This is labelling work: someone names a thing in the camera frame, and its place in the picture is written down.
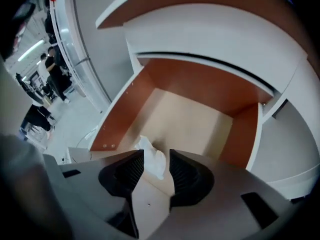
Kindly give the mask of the white drawer with brown sides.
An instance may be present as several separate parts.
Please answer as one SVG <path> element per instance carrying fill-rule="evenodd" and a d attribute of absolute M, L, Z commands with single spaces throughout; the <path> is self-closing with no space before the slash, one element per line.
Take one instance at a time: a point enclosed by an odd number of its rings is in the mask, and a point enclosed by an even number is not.
<path fill-rule="evenodd" d="M 175 149 L 247 166 L 258 105 L 271 89 L 220 62 L 172 54 L 139 61 L 143 69 L 112 102 L 91 151 L 122 153 L 146 137 L 165 156 Z"/>

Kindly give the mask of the white cabinet with brown top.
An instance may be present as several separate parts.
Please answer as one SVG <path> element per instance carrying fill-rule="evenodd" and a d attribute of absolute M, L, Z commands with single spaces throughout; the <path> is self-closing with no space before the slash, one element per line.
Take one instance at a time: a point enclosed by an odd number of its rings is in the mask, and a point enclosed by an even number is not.
<path fill-rule="evenodd" d="M 245 169 L 292 200 L 320 180 L 320 78 L 316 52 L 288 0 L 114 0 L 98 29 L 123 27 L 133 76 L 141 58 L 212 61 L 273 92 L 258 105 Z"/>

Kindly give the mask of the person's grey clothing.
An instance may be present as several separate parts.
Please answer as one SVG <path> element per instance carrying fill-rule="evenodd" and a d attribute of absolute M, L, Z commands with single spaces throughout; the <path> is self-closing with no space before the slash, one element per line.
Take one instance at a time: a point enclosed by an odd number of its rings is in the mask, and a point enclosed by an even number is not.
<path fill-rule="evenodd" d="M 31 105 L 0 55 L 0 239 L 71 240 L 42 155 L 18 137 Z"/>

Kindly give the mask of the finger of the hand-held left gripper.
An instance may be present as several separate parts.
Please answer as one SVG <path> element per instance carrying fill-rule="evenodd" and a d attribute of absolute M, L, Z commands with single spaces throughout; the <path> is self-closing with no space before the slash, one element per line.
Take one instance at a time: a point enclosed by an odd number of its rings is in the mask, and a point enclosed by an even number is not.
<path fill-rule="evenodd" d="M 170 150 L 169 172 L 170 197 L 143 183 L 142 240 L 243 240 L 292 207 L 246 169 L 199 154 Z"/>
<path fill-rule="evenodd" d="M 139 238 L 132 193 L 144 172 L 143 150 L 63 165 L 51 155 L 43 158 L 73 240 Z"/>

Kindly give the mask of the long ceiling light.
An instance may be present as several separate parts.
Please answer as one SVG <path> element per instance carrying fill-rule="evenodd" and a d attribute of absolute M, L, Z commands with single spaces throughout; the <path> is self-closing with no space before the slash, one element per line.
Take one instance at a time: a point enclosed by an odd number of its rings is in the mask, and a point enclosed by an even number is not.
<path fill-rule="evenodd" d="M 34 51 L 39 46 L 43 45 L 45 43 L 44 39 L 39 40 L 37 43 L 32 45 L 28 50 L 26 50 L 18 59 L 18 62 L 21 62 L 25 57 L 27 57 L 32 51 Z"/>

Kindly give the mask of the white tissue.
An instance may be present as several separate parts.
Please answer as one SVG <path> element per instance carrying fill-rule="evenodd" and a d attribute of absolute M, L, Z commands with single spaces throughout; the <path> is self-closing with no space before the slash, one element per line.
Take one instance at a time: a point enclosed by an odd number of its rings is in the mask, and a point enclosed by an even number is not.
<path fill-rule="evenodd" d="M 166 156 L 156 149 L 146 136 L 141 135 L 134 146 L 136 150 L 143 150 L 144 169 L 159 180 L 164 179 L 166 170 Z"/>

